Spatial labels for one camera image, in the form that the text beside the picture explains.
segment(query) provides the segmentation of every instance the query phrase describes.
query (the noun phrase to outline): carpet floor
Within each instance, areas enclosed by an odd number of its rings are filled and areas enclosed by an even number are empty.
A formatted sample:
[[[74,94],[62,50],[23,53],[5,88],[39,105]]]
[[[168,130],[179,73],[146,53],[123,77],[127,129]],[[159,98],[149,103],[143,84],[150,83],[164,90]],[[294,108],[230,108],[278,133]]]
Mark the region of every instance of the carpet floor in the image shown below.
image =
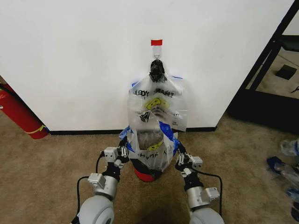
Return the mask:
[[[95,171],[101,150],[116,146],[117,135],[50,136],[33,140],[0,113],[1,223],[68,224],[76,215],[76,182]],[[287,181],[267,171],[265,159],[276,155],[294,163],[279,149],[296,136],[224,115],[215,132],[180,133],[188,152],[204,161],[202,171],[223,179],[223,219],[227,224],[291,224],[292,201]],[[113,224],[187,224],[184,182],[175,160],[160,179],[140,181],[127,163],[114,202]],[[104,160],[99,171],[105,170]],[[217,178],[201,176],[205,187]],[[86,180],[81,201],[93,195]],[[218,210],[218,201],[211,207]]]

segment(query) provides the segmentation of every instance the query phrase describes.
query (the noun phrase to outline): robotic hand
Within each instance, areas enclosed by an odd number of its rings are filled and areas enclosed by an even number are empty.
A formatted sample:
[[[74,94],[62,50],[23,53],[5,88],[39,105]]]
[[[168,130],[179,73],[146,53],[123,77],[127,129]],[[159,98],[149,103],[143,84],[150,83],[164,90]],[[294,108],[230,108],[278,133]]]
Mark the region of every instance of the robotic hand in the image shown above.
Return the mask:
[[[200,168],[203,161],[199,157],[193,157],[188,154],[183,145],[178,146],[178,160],[175,168],[181,172],[184,178],[185,186],[184,190],[188,196],[188,206],[191,212],[190,224],[224,224],[221,217],[221,201],[222,195],[219,194],[217,188],[206,188],[204,189],[203,183],[197,177],[197,173],[202,173],[209,176],[216,176],[206,174],[196,169]],[[210,204],[213,200],[220,196],[220,214],[211,208],[205,206]]]
[[[90,174],[88,182],[93,186],[95,196],[88,198],[82,204],[72,224],[111,224],[113,222],[112,200],[115,198],[117,184],[120,181],[120,170],[123,164],[129,161],[128,149],[124,142],[120,142],[118,147],[106,148],[103,156],[108,162],[107,170],[102,174]],[[201,164],[202,160],[199,157],[192,157],[186,153],[182,145],[179,146],[175,168],[181,172],[185,181],[184,189],[191,211],[190,224],[224,224],[216,211],[203,207],[220,195],[217,188],[203,189],[203,184],[196,172],[196,168]]]

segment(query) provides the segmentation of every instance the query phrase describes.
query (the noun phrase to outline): black cable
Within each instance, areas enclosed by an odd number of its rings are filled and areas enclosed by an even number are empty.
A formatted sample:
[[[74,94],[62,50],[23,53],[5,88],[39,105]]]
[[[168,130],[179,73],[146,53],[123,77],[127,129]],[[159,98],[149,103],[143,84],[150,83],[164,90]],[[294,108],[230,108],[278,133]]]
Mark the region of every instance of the black cable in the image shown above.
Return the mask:
[[[95,164],[95,172],[98,173],[98,166],[99,166],[99,161],[100,159],[105,156],[105,153],[102,151],[98,157],[97,163]]]
[[[80,177],[79,180],[77,181],[77,202],[78,202],[78,206],[77,206],[77,214],[78,214],[79,211],[80,211],[80,190],[79,190],[79,184],[80,184],[80,181],[81,181],[82,179],[85,179],[85,178],[88,178],[88,176]]]
[[[206,175],[206,176],[214,176],[214,177],[217,177],[220,181],[220,196],[219,196],[219,215],[222,216],[222,179],[220,176],[218,175],[215,175],[215,174],[208,174],[208,173],[204,173],[204,172],[201,172],[201,171],[198,171],[192,167],[190,167],[191,170],[194,170],[195,172],[199,173],[199,174],[202,174],[202,175]]]

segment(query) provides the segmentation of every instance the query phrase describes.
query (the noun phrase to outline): red fire extinguisher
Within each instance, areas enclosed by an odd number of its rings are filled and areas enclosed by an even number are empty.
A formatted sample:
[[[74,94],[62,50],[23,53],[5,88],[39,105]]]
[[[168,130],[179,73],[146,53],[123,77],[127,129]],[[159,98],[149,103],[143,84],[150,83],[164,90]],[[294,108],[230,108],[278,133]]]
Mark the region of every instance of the red fire extinguisher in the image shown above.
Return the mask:
[[[48,134],[47,129],[23,104],[14,90],[8,84],[1,87],[0,109],[33,139],[45,137]]]

